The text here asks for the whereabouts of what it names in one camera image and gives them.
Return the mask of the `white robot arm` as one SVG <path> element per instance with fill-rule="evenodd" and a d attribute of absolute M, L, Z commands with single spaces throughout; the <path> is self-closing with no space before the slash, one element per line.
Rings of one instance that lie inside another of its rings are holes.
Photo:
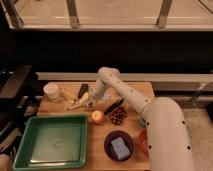
<path fill-rule="evenodd" d="M 149 98 L 120 78 L 116 68 L 101 67 L 90 99 L 112 87 L 146 123 L 151 171 L 195 171 L 186 121 L 179 104 L 168 97 Z"/>

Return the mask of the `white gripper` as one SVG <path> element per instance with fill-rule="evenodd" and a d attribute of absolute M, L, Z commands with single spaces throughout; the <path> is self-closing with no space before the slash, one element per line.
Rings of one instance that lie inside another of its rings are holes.
<path fill-rule="evenodd" d="M 93 99 L 100 99 L 106 90 L 106 85 L 101 81 L 96 81 L 94 85 L 89 88 L 89 93 L 85 92 L 79 99 L 79 104 L 84 104 L 91 97 Z"/>

